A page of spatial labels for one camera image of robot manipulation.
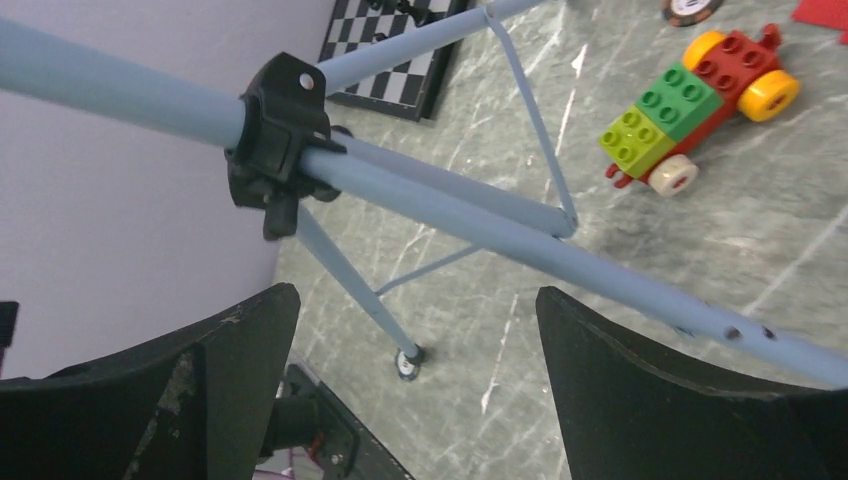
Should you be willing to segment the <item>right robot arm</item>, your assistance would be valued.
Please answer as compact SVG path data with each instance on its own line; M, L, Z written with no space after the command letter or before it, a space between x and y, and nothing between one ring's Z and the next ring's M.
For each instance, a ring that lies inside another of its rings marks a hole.
M282 283L43 379L1 384L5 479L247 479L302 447L328 479L408 471L323 383L286 365ZM576 479L843 479L847 393L694 359L542 288L536 312Z

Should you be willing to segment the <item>red sheet music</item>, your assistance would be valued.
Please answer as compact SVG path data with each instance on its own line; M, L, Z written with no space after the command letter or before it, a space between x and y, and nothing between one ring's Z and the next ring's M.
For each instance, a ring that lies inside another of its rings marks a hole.
M797 22L839 30L847 44L847 0L800 0L791 18Z

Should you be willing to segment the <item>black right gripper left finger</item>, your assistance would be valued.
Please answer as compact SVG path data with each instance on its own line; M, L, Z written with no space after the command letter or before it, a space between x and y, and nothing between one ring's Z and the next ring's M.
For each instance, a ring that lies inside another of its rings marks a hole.
M1 384L5 479L249 479L300 310L276 284L135 347Z

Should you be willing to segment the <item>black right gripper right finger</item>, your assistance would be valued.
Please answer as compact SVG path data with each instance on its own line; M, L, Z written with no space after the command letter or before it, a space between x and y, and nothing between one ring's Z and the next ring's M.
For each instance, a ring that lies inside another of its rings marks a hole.
M709 364L538 291L543 353L575 479L843 479L847 393Z

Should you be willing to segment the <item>light blue music stand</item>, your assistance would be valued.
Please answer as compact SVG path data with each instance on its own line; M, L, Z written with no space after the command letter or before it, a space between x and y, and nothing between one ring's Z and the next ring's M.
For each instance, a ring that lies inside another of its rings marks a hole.
M495 1L444 19L435 31L425 26L416 40L447 35L458 41L483 28L495 32L539 142L553 159L535 99L501 24L529 8L527 1ZM568 192L561 195L561 207L552 209L390 150L333 137L324 103L326 87L337 83L325 74L345 78L366 62L322 67L282 53L236 98L9 19L1 22L3 90L222 148L232 199L264 213L265 238L298 236L408 356L418 347L300 205L310 192L352 194L680 332L836 387L846 385L844 356L569 245L577 217Z

